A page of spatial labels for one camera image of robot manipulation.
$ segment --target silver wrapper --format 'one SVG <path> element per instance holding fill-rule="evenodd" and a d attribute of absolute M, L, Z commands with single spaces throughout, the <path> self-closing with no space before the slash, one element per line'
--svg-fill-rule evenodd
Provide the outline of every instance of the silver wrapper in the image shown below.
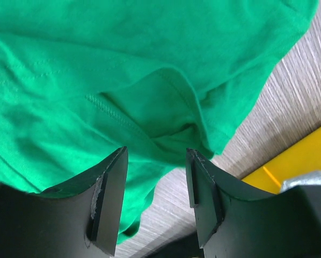
<path fill-rule="evenodd" d="M 287 191 L 297 185 L 321 185 L 321 170 L 285 180 L 280 192 Z"/>

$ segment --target yellow object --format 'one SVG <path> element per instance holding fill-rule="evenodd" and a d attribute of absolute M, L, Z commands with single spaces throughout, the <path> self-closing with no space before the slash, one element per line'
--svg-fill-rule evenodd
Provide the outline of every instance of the yellow object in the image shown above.
<path fill-rule="evenodd" d="M 321 127 L 243 179 L 278 194 L 284 180 L 321 170 Z"/>

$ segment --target green cloth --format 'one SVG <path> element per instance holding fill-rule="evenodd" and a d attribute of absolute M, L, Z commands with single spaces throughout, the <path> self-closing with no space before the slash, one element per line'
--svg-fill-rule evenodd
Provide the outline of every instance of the green cloth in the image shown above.
<path fill-rule="evenodd" d="M 39 192 L 120 146 L 118 242 L 186 147 L 221 153 L 317 0 L 0 0 L 0 181 Z"/>

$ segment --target green fabric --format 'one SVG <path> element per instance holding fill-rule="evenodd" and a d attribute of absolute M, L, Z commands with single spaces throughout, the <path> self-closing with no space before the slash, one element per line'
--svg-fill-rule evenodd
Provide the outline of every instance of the green fabric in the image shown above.
<path fill-rule="evenodd" d="M 120 146 L 119 242 L 186 147 L 221 153 L 317 0 L 0 0 L 0 181 L 38 192 Z"/>

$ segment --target gray wooden surface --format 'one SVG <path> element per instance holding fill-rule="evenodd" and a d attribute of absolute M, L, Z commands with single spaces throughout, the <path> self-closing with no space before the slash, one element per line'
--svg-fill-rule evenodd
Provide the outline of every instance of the gray wooden surface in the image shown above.
<path fill-rule="evenodd" d="M 321 126 L 321 1 L 311 29 L 277 65 L 259 100 L 227 145 L 217 166 L 244 177 Z M 175 169 L 158 183 L 136 237 L 117 258 L 139 258 L 195 230 L 185 174 Z"/>

